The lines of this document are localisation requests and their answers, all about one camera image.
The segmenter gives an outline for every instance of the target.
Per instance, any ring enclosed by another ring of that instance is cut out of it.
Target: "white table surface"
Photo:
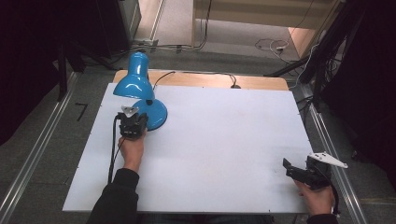
[[[135,99],[110,83],[64,203],[89,212],[107,182],[113,119]],[[282,166],[312,152],[290,91],[157,86],[168,119],[149,132],[137,186],[140,212],[306,213]],[[117,139],[120,137],[117,127]],[[122,166],[119,155],[115,171]]]

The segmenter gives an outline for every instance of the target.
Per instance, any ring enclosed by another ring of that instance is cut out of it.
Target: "floor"
[[[165,10],[167,4],[175,2],[175,0],[167,0],[165,2],[163,18],[166,18]],[[163,23],[164,20],[160,20],[155,36],[160,41],[163,41],[163,44],[171,43],[172,36],[162,35]],[[251,28],[254,37],[246,38],[246,36],[225,35],[223,33],[225,31],[218,31],[215,34],[210,33],[213,27],[217,27],[217,29],[234,27],[236,29],[237,26],[228,24],[222,27],[220,23],[210,21],[209,36],[207,45],[205,45],[206,49],[201,51],[182,51],[181,53],[175,53],[173,50],[167,49],[157,49],[155,52],[148,51],[150,68],[260,76],[275,72],[285,66],[285,62],[277,58],[269,50],[269,45],[262,44],[262,48],[265,50],[254,47],[257,40],[261,38],[287,39],[288,33],[283,29],[275,27],[271,31],[270,27],[262,27],[266,32],[258,32],[256,34],[253,31],[259,29]],[[234,50],[232,49],[233,47],[244,50]],[[290,54],[287,54],[288,56],[285,54],[285,58],[297,60],[295,54],[294,56],[293,54],[292,46],[290,46]],[[126,67],[127,64],[127,58],[124,57],[115,65],[117,67]],[[112,81],[113,77],[114,71],[108,71],[100,65],[91,65],[87,67],[83,74],[76,74],[77,81],[74,91],[8,223],[84,223],[87,220],[89,214],[65,213],[62,212],[62,207],[78,166],[79,158],[90,135],[106,85]],[[294,85],[295,74],[286,74],[284,78],[290,86]],[[304,93],[300,86],[292,89],[292,91],[296,102],[304,98]],[[56,106],[57,92],[58,89],[56,87],[29,115],[14,136],[0,146],[0,176],[2,176],[0,193],[2,196],[6,196],[10,184],[18,175],[24,161],[35,146],[36,139],[44,129],[53,108]],[[88,105],[87,110],[79,121],[78,117],[82,108],[76,103]],[[304,104],[305,102],[302,102],[297,104],[297,106],[301,108]],[[396,193],[388,182],[385,173],[371,163],[351,159],[353,148],[349,144],[343,122],[334,116],[326,105],[321,104],[321,108],[321,115],[325,120],[339,158],[349,166],[346,173],[359,198],[367,223],[395,223]],[[309,113],[307,116],[302,113],[302,119],[305,120],[305,128],[313,150],[317,152],[323,151],[323,144],[312,117]],[[334,181],[334,183],[339,188],[338,182]],[[340,208],[343,214],[339,219],[340,223],[354,223],[350,210],[345,203],[346,195],[342,195],[341,199]],[[294,215],[275,214],[275,218],[276,223],[291,223]],[[297,223],[304,223],[305,221],[306,216],[298,216]]]

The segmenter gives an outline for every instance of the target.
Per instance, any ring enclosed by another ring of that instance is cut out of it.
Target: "blue desk lamp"
[[[133,107],[139,108],[139,114],[147,113],[149,131],[161,127],[167,118],[165,105],[155,99],[154,91],[149,83],[149,58],[144,53],[134,53],[129,59],[128,74],[124,77],[113,94],[118,96],[141,99]]]

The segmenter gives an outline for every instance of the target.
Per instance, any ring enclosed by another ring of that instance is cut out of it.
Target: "lamp base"
[[[139,100],[133,107],[139,108],[139,114],[147,113],[148,131],[153,131],[163,126],[168,117],[165,105],[159,100],[153,100],[151,105],[148,105],[146,100]]]

